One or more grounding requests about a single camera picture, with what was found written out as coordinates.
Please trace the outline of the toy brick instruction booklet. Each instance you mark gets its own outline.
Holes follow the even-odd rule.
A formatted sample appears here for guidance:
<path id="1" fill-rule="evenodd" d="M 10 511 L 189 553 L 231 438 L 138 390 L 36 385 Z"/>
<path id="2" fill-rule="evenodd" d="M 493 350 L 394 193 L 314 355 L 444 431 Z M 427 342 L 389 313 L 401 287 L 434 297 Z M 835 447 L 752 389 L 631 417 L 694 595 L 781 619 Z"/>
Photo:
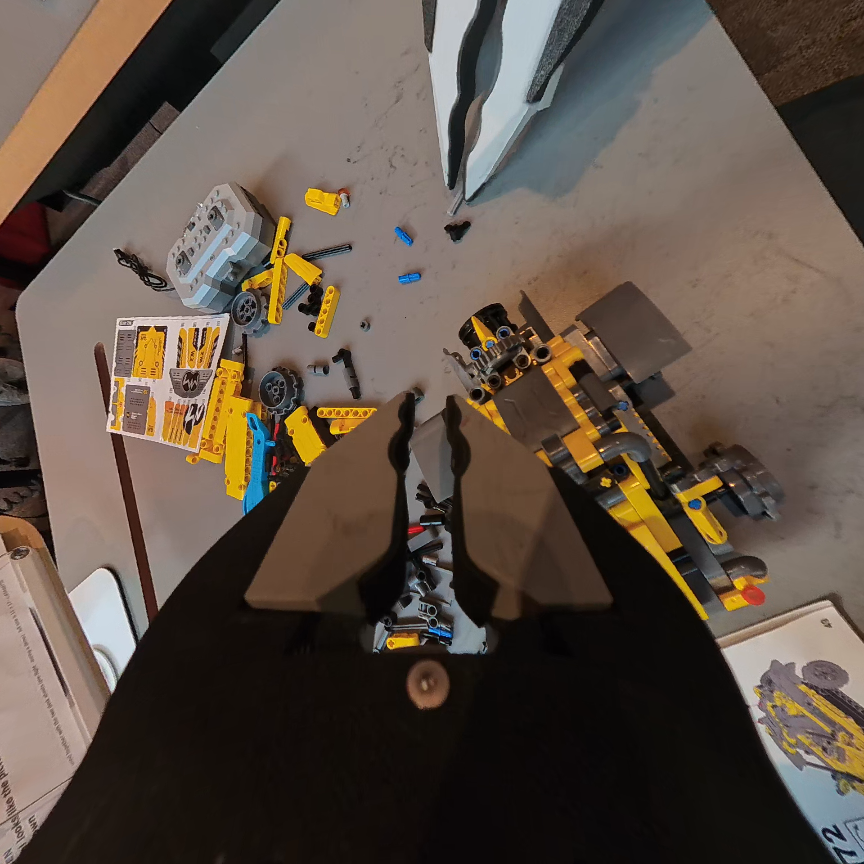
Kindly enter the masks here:
<path id="1" fill-rule="evenodd" d="M 769 759 L 835 862 L 863 861 L 863 642 L 830 599 L 721 637 Z"/>

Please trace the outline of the grey toy battery hub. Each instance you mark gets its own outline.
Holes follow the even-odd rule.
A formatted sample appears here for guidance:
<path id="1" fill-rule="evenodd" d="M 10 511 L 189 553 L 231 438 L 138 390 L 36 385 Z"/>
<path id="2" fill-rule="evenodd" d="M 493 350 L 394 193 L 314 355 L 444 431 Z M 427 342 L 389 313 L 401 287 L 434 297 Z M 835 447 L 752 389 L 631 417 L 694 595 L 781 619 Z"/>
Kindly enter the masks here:
<path id="1" fill-rule="evenodd" d="M 276 222 L 237 182 L 211 189 L 167 256 L 167 279 L 183 305 L 220 314 L 270 258 Z"/>

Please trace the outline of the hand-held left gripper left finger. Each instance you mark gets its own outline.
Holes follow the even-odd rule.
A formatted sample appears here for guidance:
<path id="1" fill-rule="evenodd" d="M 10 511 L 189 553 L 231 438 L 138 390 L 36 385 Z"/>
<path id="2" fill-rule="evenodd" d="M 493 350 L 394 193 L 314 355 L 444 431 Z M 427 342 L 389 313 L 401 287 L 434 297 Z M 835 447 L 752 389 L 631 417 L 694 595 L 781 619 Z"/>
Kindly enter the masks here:
<path id="1" fill-rule="evenodd" d="M 400 393 L 313 462 L 246 591 L 252 608 L 391 609 L 405 580 L 415 407 Z"/>

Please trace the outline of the grey desk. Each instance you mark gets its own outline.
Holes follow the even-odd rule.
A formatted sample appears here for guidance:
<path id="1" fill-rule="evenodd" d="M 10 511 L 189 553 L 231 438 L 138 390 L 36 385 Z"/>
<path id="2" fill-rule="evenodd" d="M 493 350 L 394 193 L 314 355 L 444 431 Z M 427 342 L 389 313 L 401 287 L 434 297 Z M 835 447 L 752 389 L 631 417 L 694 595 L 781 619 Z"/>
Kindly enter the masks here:
<path id="1" fill-rule="evenodd" d="M 297 252 L 341 298 L 327 340 L 290 309 L 250 365 L 305 373 L 348 347 L 362 405 L 420 386 L 423 421 L 462 388 L 443 349 L 525 291 L 556 331 L 635 283 L 692 351 L 657 417 L 691 459 L 740 443 L 786 491 L 780 521 L 720 515 L 768 564 L 748 626 L 831 596 L 862 627 L 862 248 L 703 2 L 607 2 L 550 108 L 444 232 L 441 160 L 419 2 L 281 2 L 23 292 L 17 323 L 53 532 L 68 589 L 98 567 L 147 615 L 94 347 L 122 316 L 180 315 L 117 265 L 162 269 L 196 203 L 238 181 L 293 221 Z M 347 189 L 330 216 L 308 188 Z M 393 229 L 415 240 L 408 247 Z M 397 277 L 420 271 L 420 282 Z"/>

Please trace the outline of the yellow striped leaflet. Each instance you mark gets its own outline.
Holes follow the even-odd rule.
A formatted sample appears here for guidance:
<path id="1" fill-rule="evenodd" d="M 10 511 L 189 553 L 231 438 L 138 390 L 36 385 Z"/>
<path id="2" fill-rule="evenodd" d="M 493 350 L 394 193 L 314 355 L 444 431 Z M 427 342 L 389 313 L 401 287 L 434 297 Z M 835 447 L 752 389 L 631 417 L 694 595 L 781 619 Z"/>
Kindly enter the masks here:
<path id="1" fill-rule="evenodd" d="M 229 324 L 226 313 L 118 318 L 106 431 L 199 452 Z"/>

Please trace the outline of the clipboard with instruction sheet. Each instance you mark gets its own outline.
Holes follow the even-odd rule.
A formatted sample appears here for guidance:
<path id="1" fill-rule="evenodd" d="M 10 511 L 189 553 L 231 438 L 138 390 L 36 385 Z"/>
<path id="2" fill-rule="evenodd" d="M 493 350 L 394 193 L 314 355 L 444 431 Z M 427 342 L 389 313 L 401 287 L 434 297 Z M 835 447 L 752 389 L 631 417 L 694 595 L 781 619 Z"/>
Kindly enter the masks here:
<path id="1" fill-rule="evenodd" d="M 86 755 L 110 691 L 42 535 L 1 518 L 1 861 L 14 862 Z"/>

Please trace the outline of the pile of loose toy bricks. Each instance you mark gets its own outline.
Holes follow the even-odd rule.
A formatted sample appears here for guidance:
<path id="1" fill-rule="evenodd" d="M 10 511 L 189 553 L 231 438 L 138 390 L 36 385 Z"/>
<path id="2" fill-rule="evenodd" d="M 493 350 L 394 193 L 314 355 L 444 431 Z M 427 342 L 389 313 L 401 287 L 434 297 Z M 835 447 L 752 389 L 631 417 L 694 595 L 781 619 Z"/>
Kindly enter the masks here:
<path id="1" fill-rule="evenodd" d="M 233 418 L 246 422 L 246 413 L 260 415 L 276 443 L 269 467 L 270 491 L 297 468 L 309 465 L 327 446 L 342 439 L 375 409 L 361 405 L 313 407 L 301 405 L 284 418 L 272 416 L 260 402 L 241 398 L 243 364 L 235 360 L 222 363 L 211 390 L 200 450 L 187 453 L 190 464 L 200 461 L 222 463 L 228 467 L 228 405 L 237 411 Z M 444 491 L 433 491 L 427 481 L 417 487 L 416 499 L 426 513 L 408 530 L 408 574 L 405 588 L 395 610 L 373 626 L 373 652 L 400 651 L 408 648 L 442 647 L 452 653 L 489 654 L 489 632 L 473 625 L 455 601 L 452 575 L 448 565 L 437 560 L 441 542 L 425 541 L 426 534 L 450 532 L 452 498 Z"/>

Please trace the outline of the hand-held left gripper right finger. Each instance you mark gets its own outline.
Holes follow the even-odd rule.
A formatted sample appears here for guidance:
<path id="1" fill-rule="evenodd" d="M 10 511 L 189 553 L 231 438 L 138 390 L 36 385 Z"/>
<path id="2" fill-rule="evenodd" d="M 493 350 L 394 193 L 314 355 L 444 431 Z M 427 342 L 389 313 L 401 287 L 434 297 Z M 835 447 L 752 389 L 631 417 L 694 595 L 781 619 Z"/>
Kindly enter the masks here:
<path id="1" fill-rule="evenodd" d="M 600 611 L 611 593 L 556 472 L 460 396 L 446 402 L 453 587 L 473 622 Z"/>

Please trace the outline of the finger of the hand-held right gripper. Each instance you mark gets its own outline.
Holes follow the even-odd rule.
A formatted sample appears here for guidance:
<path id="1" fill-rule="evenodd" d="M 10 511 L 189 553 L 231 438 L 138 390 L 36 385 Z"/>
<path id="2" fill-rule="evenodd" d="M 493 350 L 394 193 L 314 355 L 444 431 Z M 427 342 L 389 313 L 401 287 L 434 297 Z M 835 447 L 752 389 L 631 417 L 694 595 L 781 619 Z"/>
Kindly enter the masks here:
<path id="1" fill-rule="evenodd" d="M 602 1 L 504 2 L 498 70 L 481 100 L 463 170 L 465 200 L 476 197 L 534 114 L 550 105 L 564 61 L 602 5 Z"/>
<path id="2" fill-rule="evenodd" d="M 468 188 L 468 114 L 478 96 L 481 49 L 506 2 L 424 1 L 423 39 L 441 158 L 448 190 Z"/>

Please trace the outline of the long thin yellow toy beam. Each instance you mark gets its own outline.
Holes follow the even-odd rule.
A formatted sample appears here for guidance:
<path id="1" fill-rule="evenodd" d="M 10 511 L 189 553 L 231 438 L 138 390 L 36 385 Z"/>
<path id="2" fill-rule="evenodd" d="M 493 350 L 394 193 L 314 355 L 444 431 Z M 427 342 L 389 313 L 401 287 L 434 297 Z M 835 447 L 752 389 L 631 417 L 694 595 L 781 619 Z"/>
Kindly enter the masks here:
<path id="1" fill-rule="evenodd" d="M 279 218 L 275 238 L 270 254 L 270 294 L 267 309 L 267 322 L 271 325 L 279 325 L 283 319 L 283 306 L 287 283 L 288 268 L 285 257 L 288 250 L 288 234 L 291 227 L 291 219 L 287 216 Z"/>

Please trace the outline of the blue curved toy panel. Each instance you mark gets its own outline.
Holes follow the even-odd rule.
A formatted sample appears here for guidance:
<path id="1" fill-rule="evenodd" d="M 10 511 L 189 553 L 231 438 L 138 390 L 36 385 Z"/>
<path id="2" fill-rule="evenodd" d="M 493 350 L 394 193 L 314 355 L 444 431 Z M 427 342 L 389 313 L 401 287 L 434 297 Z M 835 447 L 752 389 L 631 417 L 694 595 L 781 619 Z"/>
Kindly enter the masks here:
<path id="1" fill-rule="evenodd" d="M 271 451 L 275 448 L 268 427 L 252 412 L 247 412 L 246 423 L 251 435 L 249 481 L 243 494 L 243 513 L 249 514 L 270 494 L 269 467 Z"/>

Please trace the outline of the yellow toy brick vehicle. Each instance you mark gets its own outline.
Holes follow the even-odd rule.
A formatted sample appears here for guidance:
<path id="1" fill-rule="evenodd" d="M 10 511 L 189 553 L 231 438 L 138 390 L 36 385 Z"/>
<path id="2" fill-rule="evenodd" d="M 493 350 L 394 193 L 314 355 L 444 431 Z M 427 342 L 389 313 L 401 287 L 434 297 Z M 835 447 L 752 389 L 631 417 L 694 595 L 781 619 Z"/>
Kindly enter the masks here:
<path id="1" fill-rule="evenodd" d="M 664 369 L 690 352 L 634 283 L 621 283 L 555 333 L 525 292 L 517 324 L 481 308 L 444 351 L 470 405 L 564 471 L 660 564 L 707 621 L 765 603 L 768 567 L 737 555 L 712 510 L 779 519 L 780 483 L 748 449 L 710 444 L 693 465 L 655 417 L 674 394 Z"/>

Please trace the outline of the wooden background table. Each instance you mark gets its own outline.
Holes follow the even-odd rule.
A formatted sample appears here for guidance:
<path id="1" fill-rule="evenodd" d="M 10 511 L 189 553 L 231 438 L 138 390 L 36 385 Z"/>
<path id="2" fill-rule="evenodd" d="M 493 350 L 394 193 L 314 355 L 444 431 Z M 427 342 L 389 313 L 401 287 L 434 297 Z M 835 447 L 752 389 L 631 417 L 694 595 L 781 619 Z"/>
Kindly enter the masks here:
<path id="1" fill-rule="evenodd" d="M 99 1 L 2 141 L 1 220 L 18 206 L 169 1 Z"/>

